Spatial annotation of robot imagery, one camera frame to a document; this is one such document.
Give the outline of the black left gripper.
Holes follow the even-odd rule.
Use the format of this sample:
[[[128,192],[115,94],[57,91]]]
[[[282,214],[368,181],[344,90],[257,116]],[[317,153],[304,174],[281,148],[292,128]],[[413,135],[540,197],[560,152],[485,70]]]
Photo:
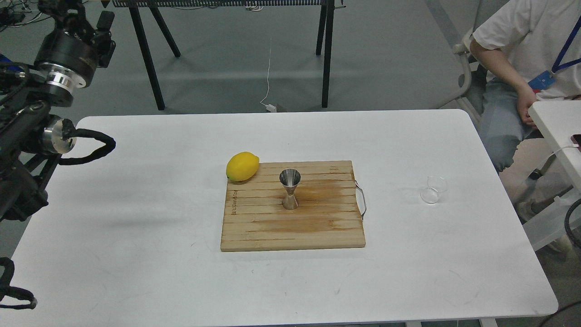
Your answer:
[[[54,19],[54,30],[42,42],[34,66],[50,85],[88,87],[96,69],[107,68],[114,54],[110,29],[115,14],[102,11],[92,27],[81,0],[40,0],[38,9]]]

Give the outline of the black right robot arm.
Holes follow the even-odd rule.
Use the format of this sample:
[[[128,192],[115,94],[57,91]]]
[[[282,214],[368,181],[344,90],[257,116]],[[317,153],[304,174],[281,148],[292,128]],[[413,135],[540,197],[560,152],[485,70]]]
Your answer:
[[[576,247],[578,250],[581,249],[581,241],[580,241],[580,238],[574,234],[573,228],[571,228],[571,217],[572,217],[572,214],[574,213],[575,209],[577,209],[577,207],[579,207],[580,204],[581,204],[581,199],[577,199],[575,202],[573,202],[572,205],[568,208],[568,211],[565,213],[565,218],[564,218],[565,234],[568,237],[571,244],[574,247]]]

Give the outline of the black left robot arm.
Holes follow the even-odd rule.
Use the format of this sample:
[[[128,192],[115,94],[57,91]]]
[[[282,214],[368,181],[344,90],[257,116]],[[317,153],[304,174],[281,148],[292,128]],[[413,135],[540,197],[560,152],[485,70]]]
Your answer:
[[[56,166],[83,165],[116,147],[112,137],[50,113],[71,106],[75,89],[108,67],[114,13],[103,11],[92,26],[80,0],[40,0],[38,10],[54,19],[54,29],[34,63],[1,62],[0,214],[7,221],[25,221],[48,205]]]

